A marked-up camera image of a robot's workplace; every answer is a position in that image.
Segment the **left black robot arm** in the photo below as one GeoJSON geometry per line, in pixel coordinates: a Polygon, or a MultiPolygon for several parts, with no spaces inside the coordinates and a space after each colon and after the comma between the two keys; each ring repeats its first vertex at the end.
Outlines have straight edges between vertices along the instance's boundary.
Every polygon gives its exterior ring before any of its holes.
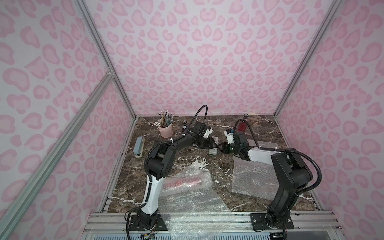
{"type": "Polygon", "coordinates": [[[193,145],[200,149],[215,148],[215,141],[211,137],[213,130],[206,124],[207,114],[208,106],[201,106],[180,136],[158,142],[148,152],[144,161],[147,175],[144,199],[140,206],[125,214],[127,235],[133,223],[132,213],[136,214],[135,218],[144,229],[155,229],[164,180],[169,176],[180,150],[193,145]]]}

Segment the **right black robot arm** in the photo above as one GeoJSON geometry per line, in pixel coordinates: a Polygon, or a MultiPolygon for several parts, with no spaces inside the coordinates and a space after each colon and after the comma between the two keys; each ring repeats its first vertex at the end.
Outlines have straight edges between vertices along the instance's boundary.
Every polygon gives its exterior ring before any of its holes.
{"type": "Polygon", "coordinates": [[[251,214],[250,217],[255,232],[280,230],[282,239],[287,239],[288,230],[293,229],[292,208],[301,194],[313,190],[321,183],[320,167],[309,156],[294,148],[266,148],[259,143],[251,146],[246,134],[236,128],[227,129],[224,134],[227,141],[218,146],[222,153],[274,167],[279,183],[277,193],[265,214],[251,214]]]}

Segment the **white tape dispenser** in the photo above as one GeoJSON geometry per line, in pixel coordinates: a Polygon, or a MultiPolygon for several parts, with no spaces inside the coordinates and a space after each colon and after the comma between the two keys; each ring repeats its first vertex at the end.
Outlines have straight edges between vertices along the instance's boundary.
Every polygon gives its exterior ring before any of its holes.
{"type": "Polygon", "coordinates": [[[210,155],[217,155],[218,153],[218,146],[219,144],[219,138],[218,137],[212,137],[212,142],[210,143],[210,149],[209,154],[210,155]]]}

